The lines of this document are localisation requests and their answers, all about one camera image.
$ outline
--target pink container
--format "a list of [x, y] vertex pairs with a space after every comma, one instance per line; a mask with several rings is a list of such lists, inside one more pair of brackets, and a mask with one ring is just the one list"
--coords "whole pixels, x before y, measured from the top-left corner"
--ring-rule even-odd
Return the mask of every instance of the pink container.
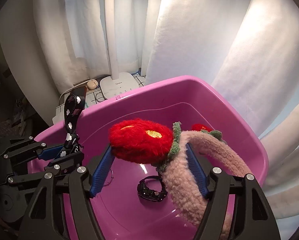
[[[195, 123], [208, 125], [223, 133], [228, 145], [249, 166], [259, 184], [268, 169], [267, 154], [261, 142], [240, 115], [211, 86], [199, 78], [181, 76], [151, 84], [111, 98], [85, 109], [77, 124], [77, 134], [84, 146], [83, 165], [101, 154], [108, 144], [108, 129], [122, 120], [142, 118], [172, 128], [180, 121], [182, 130]], [[63, 143], [64, 122], [41, 134], [35, 141]], [[224, 168], [211, 160], [212, 164]], [[29, 172], [43, 171], [47, 162], [34, 160]], [[137, 184], [149, 175], [156, 175], [150, 165], [139, 165], [116, 159], [112, 165], [114, 179], [91, 199], [95, 215], [106, 240], [185, 240], [193, 239], [196, 228], [179, 216], [169, 198], [162, 202], [139, 199]], [[157, 181], [149, 187], [160, 190]], [[65, 196], [66, 219], [71, 239], [78, 239], [69, 196]], [[230, 197], [229, 208], [233, 208]]]

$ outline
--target white curtain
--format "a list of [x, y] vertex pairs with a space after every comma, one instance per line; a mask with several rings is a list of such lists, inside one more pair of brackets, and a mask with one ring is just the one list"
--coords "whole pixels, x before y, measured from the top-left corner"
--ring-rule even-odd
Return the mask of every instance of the white curtain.
[[[34, 0], [38, 36], [60, 92], [110, 74], [104, 0]], [[292, 0], [115, 0], [120, 72], [146, 84], [202, 78], [259, 136], [282, 239], [299, 224], [299, 9]], [[289, 231], [284, 225], [289, 221]]]

